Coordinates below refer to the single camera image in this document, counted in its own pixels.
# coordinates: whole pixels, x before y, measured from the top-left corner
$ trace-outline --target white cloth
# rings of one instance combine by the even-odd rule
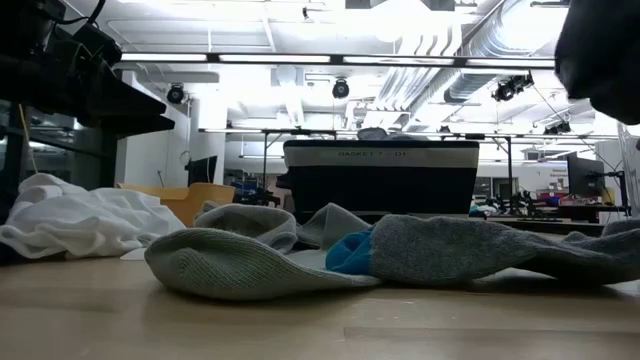
[[[29,259],[121,256],[185,228],[160,199],[137,191],[86,191],[48,174],[18,190],[0,242]]]

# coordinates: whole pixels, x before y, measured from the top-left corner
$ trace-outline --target black monitor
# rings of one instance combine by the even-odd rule
[[[567,156],[569,190],[574,195],[602,196],[604,191],[604,164],[601,161],[581,159],[577,153]]]
[[[296,215],[327,203],[358,216],[468,216],[478,169],[474,141],[289,140]]]
[[[189,161],[189,165],[185,166],[185,170],[189,171],[189,186],[197,182],[213,183],[217,162],[217,156],[197,161]]]

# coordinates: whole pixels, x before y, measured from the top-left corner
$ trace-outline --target blue cloth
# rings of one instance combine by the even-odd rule
[[[371,228],[349,234],[333,245],[327,253],[327,270],[348,275],[369,275],[372,231]]]

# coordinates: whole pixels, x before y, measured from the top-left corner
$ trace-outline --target table surface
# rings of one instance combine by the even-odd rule
[[[459,289],[230,303],[144,262],[0,268],[0,359],[638,359],[638,282],[591,290],[507,270]]]

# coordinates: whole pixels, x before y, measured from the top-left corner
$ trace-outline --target cardboard box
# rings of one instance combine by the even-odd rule
[[[160,203],[166,205],[184,223],[193,226],[193,219],[202,210],[205,201],[210,200],[218,205],[233,202],[235,188],[231,186],[195,183],[188,188],[162,188],[153,186],[138,186],[118,184],[121,189],[135,190],[160,198]]]

